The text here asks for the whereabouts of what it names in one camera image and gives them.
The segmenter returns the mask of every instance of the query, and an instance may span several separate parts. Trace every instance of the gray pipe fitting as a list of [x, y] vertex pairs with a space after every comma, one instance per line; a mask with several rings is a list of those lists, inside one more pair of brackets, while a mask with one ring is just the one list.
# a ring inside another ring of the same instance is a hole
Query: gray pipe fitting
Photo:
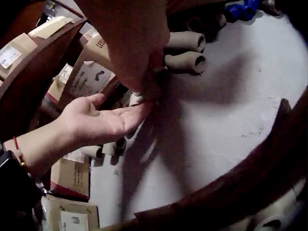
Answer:
[[166, 55], [167, 68], [177, 71], [202, 73], [205, 70], [206, 59], [202, 53], [188, 51], [180, 55]]
[[170, 40], [165, 48], [201, 52], [206, 45], [205, 37], [193, 31], [171, 32]]

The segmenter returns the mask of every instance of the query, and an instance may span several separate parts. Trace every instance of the wrist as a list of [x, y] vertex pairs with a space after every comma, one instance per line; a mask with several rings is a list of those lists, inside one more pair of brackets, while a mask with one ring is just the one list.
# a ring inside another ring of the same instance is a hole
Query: wrist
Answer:
[[56, 120], [49, 124], [52, 128], [55, 129], [55, 136], [57, 142], [61, 144], [60, 146], [63, 149], [75, 150], [78, 148], [78, 139], [77, 139], [77, 129], [75, 126], [70, 126], [62, 117], [58, 117]]

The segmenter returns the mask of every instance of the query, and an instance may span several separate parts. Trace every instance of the left hand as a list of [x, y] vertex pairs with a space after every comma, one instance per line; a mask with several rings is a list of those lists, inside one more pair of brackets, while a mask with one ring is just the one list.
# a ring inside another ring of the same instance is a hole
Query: left hand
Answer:
[[97, 111], [103, 94], [80, 97], [69, 103], [59, 116], [78, 146], [98, 145], [117, 141], [136, 129], [153, 106], [151, 102], [111, 111]]

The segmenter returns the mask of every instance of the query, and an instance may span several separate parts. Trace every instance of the sticker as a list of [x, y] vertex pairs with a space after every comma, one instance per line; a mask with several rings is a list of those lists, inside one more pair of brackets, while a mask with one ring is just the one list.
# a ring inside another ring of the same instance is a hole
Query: sticker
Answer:
[[66, 84], [69, 77], [70, 77], [70, 74], [72, 73], [72, 70], [73, 68], [71, 68], [68, 64], [66, 64], [65, 68], [61, 70], [61, 72], [59, 73], [59, 80]]
[[0, 50], [0, 63], [5, 69], [7, 69], [20, 56], [21, 53], [18, 50], [16, 50], [11, 45], [7, 44], [4, 48]]
[[84, 154], [82, 154], [80, 149], [70, 152], [63, 156], [64, 159], [72, 160], [79, 163], [84, 163]]
[[60, 218], [61, 231], [89, 231], [87, 214], [61, 211]]
[[75, 97], [100, 93], [113, 75], [113, 72], [95, 62], [83, 64], [73, 80], [70, 93]]

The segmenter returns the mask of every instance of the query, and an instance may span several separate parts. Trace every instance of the blue elbow fitting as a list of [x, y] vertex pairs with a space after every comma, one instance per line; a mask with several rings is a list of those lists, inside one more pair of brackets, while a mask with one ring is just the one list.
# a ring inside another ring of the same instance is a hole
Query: blue elbow fitting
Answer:
[[235, 22], [238, 19], [249, 21], [256, 14], [259, 6], [258, 0], [245, 0], [244, 4], [233, 4], [225, 9], [225, 17], [227, 22]]

